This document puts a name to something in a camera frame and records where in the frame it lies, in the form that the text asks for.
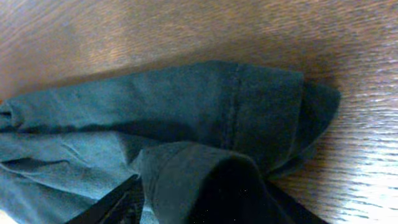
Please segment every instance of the cloth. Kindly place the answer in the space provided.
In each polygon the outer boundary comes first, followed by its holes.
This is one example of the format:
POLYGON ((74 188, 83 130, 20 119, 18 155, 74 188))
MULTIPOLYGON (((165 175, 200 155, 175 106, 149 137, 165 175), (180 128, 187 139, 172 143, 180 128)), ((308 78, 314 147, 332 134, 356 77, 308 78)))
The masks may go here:
POLYGON ((228 62, 18 96, 0 105, 0 209, 65 223, 139 175, 142 223, 178 223, 223 161, 265 179, 299 169, 339 98, 298 72, 228 62))

